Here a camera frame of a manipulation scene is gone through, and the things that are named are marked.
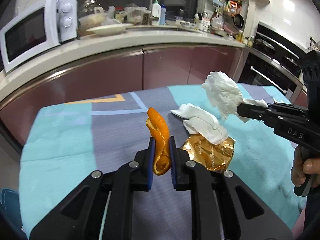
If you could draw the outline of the person's right hand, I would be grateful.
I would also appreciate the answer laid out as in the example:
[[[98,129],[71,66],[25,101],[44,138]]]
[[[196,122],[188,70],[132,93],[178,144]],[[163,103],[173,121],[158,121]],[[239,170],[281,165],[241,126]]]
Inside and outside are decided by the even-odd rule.
[[[311,158],[303,161],[302,159],[302,147],[297,146],[295,148],[295,156],[293,159],[293,167],[291,168],[291,180],[296,187],[300,187],[304,184],[306,175],[315,174],[315,178],[312,181],[311,187],[317,187],[320,184],[319,175],[320,175],[320,159]]]

